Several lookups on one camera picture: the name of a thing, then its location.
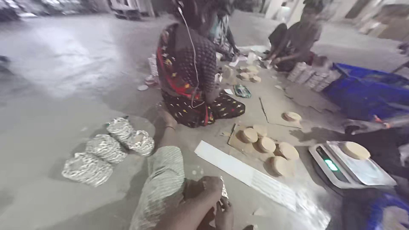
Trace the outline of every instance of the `scale display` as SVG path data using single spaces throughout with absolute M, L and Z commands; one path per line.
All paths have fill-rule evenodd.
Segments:
M 343 182 L 349 183 L 348 179 L 344 176 L 344 174 L 339 170 L 339 167 L 336 165 L 335 162 L 331 160 L 328 154 L 322 149 L 321 146 L 317 147 L 316 151 L 318 152 L 319 156 L 324 160 L 325 164 L 328 168 L 332 171 L 334 176 Z

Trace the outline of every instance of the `digital weighing scale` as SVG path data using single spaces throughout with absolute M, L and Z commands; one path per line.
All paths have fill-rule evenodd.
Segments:
M 393 187 L 396 181 L 373 160 L 356 160 L 340 148 L 344 142 L 327 141 L 309 148 L 311 155 L 332 184 L 340 189 Z

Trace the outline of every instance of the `bare foot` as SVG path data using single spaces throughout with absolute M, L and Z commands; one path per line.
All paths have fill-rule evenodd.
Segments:
M 159 103 L 159 113 L 162 116 L 163 120 L 165 121 L 166 126 L 170 126 L 172 128 L 176 127 L 178 122 L 170 114 L 168 108 L 163 102 Z

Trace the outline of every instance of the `blue plastic crate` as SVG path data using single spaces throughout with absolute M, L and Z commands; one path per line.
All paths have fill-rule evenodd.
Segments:
M 370 205 L 370 216 L 368 220 L 367 230 L 383 230 L 382 218 L 383 210 L 389 206 L 397 206 L 409 212 L 409 205 L 400 198 L 384 193 L 380 198 L 375 200 Z
M 341 77 L 323 90 L 348 118 L 372 120 L 374 115 L 389 118 L 409 113 L 409 84 L 402 76 L 345 64 L 334 64 Z M 408 106 L 397 108 L 391 103 Z

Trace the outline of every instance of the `white earphone cable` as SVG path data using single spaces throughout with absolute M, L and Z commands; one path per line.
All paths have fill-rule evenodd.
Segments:
M 191 104 L 192 108 L 196 108 L 196 107 L 199 107 L 199 106 L 201 106 L 201 105 L 203 105 L 203 104 L 205 103 L 205 102 L 202 102 L 202 103 L 200 103 L 200 104 L 198 104 L 198 105 L 196 105 L 196 106 L 193 106 L 193 99 L 195 98 L 196 91 L 197 91 L 198 88 L 199 88 L 199 75 L 198 75 L 198 69 L 197 69 L 197 67 L 196 67 L 196 49 L 195 49 L 195 46 L 194 46 L 194 44 L 193 44 L 192 36 L 190 35 L 189 27 L 187 26 L 186 19 L 185 19 L 184 16 L 183 16 L 182 9 L 181 9 L 180 7 L 178 7 L 178 10 L 179 10 L 180 15 L 181 15 L 182 18 L 183 18 L 184 24 L 186 25 L 187 33 L 188 33 L 188 35 L 189 35 L 189 39 L 190 39 L 190 42 L 192 43 L 192 47 L 193 47 L 193 64 L 194 64 L 194 66 L 195 66 L 196 80 L 198 81 L 198 84 L 197 84 L 197 86 L 195 87 L 195 90 L 193 91 L 192 100 L 191 100 L 191 103 L 190 103 L 190 104 Z

